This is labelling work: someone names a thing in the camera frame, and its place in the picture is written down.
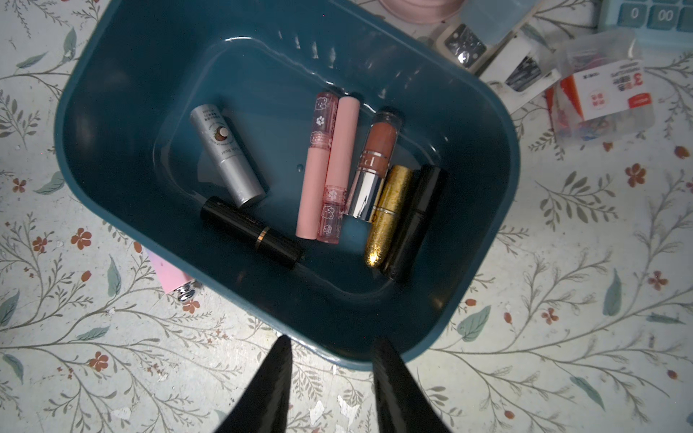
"silver lipstick cap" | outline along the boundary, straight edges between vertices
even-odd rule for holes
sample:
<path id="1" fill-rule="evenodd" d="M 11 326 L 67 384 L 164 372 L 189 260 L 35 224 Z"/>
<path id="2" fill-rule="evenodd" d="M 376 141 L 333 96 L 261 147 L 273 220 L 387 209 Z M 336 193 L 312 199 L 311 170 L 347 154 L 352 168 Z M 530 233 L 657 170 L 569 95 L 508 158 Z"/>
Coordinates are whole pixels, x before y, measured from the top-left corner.
<path id="1" fill-rule="evenodd" d="M 356 175 L 351 184 L 347 215 L 360 220 L 371 222 L 376 204 L 383 190 L 383 178 L 376 173 L 365 170 L 356 170 Z"/>
<path id="2" fill-rule="evenodd" d="M 179 288 L 173 290 L 172 295 L 175 296 L 179 302 L 189 301 L 195 296 L 195 286 L 197 283 L 196 280 L 188 281 Z"/>

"clear plastic box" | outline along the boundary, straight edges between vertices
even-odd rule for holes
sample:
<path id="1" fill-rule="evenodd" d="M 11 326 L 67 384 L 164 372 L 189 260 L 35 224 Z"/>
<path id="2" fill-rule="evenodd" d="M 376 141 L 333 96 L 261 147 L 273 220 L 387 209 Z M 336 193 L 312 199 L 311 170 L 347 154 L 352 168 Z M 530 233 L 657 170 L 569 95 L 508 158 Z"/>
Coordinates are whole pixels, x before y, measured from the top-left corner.
<path id="1" fill-rule="evenodd" d="M 654 125 L 642 51 L 632 30 L 566 42 L 556 52 L 556 65 L 564 79 L 546 98 L 559 145 L 614 141 Z"/>

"silver lip balm tube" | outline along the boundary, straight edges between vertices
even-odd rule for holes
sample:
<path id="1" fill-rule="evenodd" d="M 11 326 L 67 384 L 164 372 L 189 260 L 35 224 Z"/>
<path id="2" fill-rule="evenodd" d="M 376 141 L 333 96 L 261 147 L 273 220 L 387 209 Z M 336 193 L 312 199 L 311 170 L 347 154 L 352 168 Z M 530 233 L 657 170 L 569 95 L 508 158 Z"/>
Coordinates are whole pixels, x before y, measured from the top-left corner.
<path id="1" fill-rule="evenodd" d="M 190 122 L 224 179 L 234 204 L 241 208 L 262 200 L 265 190 L 219 109 L 212 104 L 200 105 L 190 113 Z"/>

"lipstick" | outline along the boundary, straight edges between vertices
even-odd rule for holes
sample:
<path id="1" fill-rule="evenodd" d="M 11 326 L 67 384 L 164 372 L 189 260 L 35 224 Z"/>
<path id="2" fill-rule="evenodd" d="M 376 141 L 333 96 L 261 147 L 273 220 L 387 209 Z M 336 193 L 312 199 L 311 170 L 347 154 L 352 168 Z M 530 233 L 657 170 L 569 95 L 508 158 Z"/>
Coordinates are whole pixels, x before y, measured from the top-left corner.
<path id="1" fill-rule="evenodd" d="M 351 184 L 347 202 L 350 216 L 372 221 L 373 208 L 380 198 L 400 128 L 402 120 L 395 114 L 387 111 L 376 113 Z"/>
<path id="2" fill-rule="evenodd" d="M 303 250 L 298 243 L 239 211 L 219 197 L 210 197 L 204 203 L 200 217 L 216 229 L 252 246 L 258 253 L 289 269 L 293 269 L 303 256 Z"/>
<path id="3" fill-rule="evenodd" d="M 448 173 L 440 167 L 421 167 L 412 199 L 385 259 L 383 274 L 388 278 L 404 281 L 413 268 L 447 177 Z"/>
<path id="4" fill-rule="evenodd" d="M 212 104 L 196 107 L 190 113 L 190 122 L 236 206 L 250 206 L 262 200 L 265 190 L 217 107 Z"/>
<path id="5" fill-rule="evenodd" d="M 313 131 L 310 133 L 310 147 L 306 159 L 299 217 L 296 223 L 296 236 L 299 238 L 316 239 L 317 237 L 338 101 L 337 96 L 327 91 L 318 94 L 315 99 Z"/>
<path id="6" fill-rule="evenodd" d="M 366 242 L 366 266 L 378 267 L 385 261 L 413 177 L 414 171 L 404 166 L 393 166 L 387 174 Z"/>
<path id="7" fill-rule="evenodd" d="M 342 216 L 347 207 L 347 184 L 353 141 L 356 138 L 358 110 L 361 102 L 351 96 L 340 98 L 337 106 L 335 135 L 332 139 L 330 162 L 322 195 L 322 211 L 317 239 L 320 242 L 338 244 L 342 231 Z"/>
<path id="8" fill-rule="evenodd" d="M 164 293 L 169 294 L 175 292 L 174 296 L 176 296 L 180 302 L 188 301 L 195 296 L 195 286 L 198 282 L 193 277 L 171 265 L 148 249 L 146 251 L 149 256 L 149 262 L 152 264 L 154 272 L 156 272 L 159 277 L 159 282 L 161 283 L 161 288 L 164 290 Z"/>

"black lipstick tube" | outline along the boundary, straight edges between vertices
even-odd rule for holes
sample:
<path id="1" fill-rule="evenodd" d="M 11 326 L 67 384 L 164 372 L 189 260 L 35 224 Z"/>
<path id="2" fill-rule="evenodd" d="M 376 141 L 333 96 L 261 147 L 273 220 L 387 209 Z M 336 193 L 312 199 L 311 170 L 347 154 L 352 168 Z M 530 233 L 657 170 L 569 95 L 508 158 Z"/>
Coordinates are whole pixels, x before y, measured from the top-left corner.
<path id="1" fill-rule="evenodd" d="M 200 217 L 202 221 L 248 244 L 258 253 L 289 269 L 293 269 L 303 256 L 303 250 L 297 242 L 239 211 L 219 197 L 210 197 L 204 203 Z"/>
<path id="2" fill-rule="evenodd" d="M 386 277 L 400 283 L 409 276 L 447 178 L 448 173 L 440 167 L 421 167 L 405 217 L 397 227 L 392 247 L 383 265 Z"/>

